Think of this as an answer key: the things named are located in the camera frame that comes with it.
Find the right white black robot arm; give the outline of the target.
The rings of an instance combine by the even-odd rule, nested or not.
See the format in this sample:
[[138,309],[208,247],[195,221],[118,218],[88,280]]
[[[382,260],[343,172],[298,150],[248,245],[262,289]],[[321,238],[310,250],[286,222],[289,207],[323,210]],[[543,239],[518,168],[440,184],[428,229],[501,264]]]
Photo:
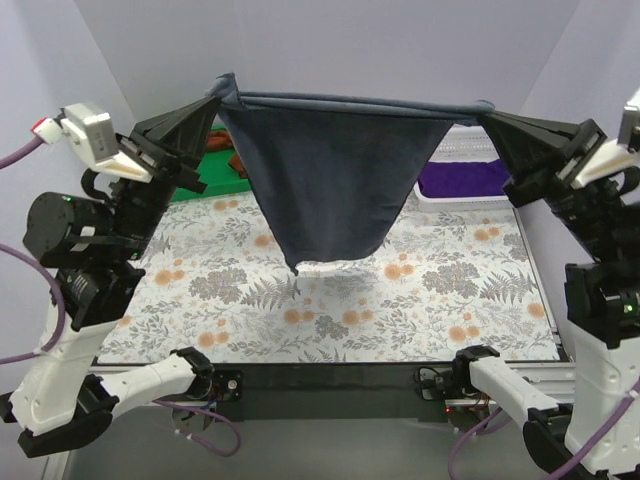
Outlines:
[[639,128],[609,139],[579,124],[495,112],[479,120],[509,172],[516,207],[543,201],[589,255],[565,268],[574,399],[561,403],[488,346],[458,351],[447,383],[482,393],[522,431],[550,479],[639,475]]

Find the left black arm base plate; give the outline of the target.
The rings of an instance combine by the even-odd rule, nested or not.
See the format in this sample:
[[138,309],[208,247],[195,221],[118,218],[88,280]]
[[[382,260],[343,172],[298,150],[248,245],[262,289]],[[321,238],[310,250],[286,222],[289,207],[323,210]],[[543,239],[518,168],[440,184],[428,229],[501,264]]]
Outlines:
[[241,370],[215,370],[205,381],[206,402],[235,402],[243,394],[244,373]]

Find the grey blue towel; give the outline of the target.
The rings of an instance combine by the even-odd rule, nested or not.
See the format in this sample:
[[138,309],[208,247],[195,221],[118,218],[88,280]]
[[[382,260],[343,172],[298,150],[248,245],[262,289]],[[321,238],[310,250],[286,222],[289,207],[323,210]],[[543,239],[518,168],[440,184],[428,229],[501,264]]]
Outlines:
[[229,132],[286,265],[375,253],[420,173],[456,124],[495,107],[241,90],[217,77]]

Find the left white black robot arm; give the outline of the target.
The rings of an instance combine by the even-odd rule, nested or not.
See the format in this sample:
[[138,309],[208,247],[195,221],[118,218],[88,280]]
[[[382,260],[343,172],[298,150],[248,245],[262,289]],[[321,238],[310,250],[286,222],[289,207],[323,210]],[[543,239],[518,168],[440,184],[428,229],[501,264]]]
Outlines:
[[138,263],[174,193],[205,189],[198,166],[219,108],[204,98],[122,135],[106,111],[77,103],[33,126],[36,144],[66,141],[86,169],[82,196],[43,193],[27,216],[21,258],[46,277],[51,304],[32,366],[1,398],[26,456],[82,448],[118,416],[167,396],[208,396],[213,366],[192,347],[114,375],[91,366],[144,277]]

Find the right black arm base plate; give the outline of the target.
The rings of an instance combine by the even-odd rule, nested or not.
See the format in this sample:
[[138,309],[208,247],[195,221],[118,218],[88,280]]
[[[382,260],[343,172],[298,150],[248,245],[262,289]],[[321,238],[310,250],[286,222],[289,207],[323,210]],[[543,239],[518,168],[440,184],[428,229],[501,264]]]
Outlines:
[[450,369],[421,367],[414,373],[414,381],[428,399],[472,399],[478,400],[480,393],[466,387]]

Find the purple towel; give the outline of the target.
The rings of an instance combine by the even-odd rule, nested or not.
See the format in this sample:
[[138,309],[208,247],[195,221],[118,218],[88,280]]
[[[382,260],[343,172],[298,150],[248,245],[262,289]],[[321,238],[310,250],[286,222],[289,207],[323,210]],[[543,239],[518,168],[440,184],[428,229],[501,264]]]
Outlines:
[[428,162],[418,177],[427,198],[502,196],[510,178],[500,159],[490,162]]

